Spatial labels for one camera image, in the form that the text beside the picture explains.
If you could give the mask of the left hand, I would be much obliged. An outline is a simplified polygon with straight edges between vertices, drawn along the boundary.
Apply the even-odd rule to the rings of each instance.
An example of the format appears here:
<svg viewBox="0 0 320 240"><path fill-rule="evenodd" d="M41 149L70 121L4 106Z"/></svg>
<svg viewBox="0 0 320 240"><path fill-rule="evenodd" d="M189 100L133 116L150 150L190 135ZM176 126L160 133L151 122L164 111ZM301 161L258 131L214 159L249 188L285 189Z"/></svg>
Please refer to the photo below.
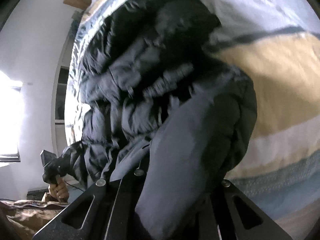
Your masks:
<svg viewBox="0 0 320 240"><path fill-rule="evenodd" d="M50 196L55 198L59 202L68 202L69 192L67 189L67 184L60 176L56 176L55 179L56 183L49 184L48 186Z"/></svg>

